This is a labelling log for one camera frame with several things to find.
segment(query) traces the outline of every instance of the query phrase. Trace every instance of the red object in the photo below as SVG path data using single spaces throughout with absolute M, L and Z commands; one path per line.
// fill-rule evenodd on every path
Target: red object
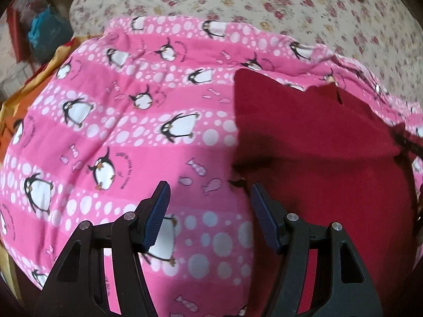
M 234 94 L 239 130 L 234 168 L 248 187 L 262 182 L 272 199 L 306 222 L 341 222 L 388 310 L 417 249 L 411 163 L 393 130 L 334 84 L 301 92 L 241 69 Z M 256 221 L 254 231 L 249 316 L 261 314 L 279 261 Z M 310 253 L 309 263 L 315 260 Z M 311 302 L 315 268 L 309 269 L 300 312 Z
M 12 7 L 15 1 L 16 0 L 13 0 L 9 4 L 6 9 L 6 13 L 13 52 L 16 57 L 16 63 L 19 63 L 22 61 L 29 61 L 31 51 L 25 31 L 20 24 L 21 15 L 16 9 Z

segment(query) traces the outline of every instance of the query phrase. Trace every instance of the floral bedsheet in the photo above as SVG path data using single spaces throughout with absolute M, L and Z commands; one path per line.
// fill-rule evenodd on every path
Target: floral bedsheet
M 390 93 L 423 102 L 423 31 L 400 0 L 74 0 L 70 21 L 77 35 L 98 34 L 111 18 L 153 14 L 247 22 L 326 44 L 367 66 Z

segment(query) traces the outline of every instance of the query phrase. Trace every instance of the pink blanket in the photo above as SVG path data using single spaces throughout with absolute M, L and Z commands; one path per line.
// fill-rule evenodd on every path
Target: pink blanket
M 244 314 L 252 210 L 228 184 L 237 142 L 233 76 L 241 67 L 299 90 L 335 82 L 387 123 L 405 121 L 423 135 L 417 103 L 389 95 L 360 63 L 324 45 L 248 24 L 112 20 L 102 38 L 83 43 L 57 71 L 4 161 L 2 237 L 35 284 L 43 286 L 81 221 L 114 221 L 166 180 L 167 217 L 141 257 L 158 314 Z M 259 86 L 256 93 L 259 99 Z M 420 187 L 420 159 L 414 169 Z M 109 303 L 119 311 L 111 252 L 105 254 Z

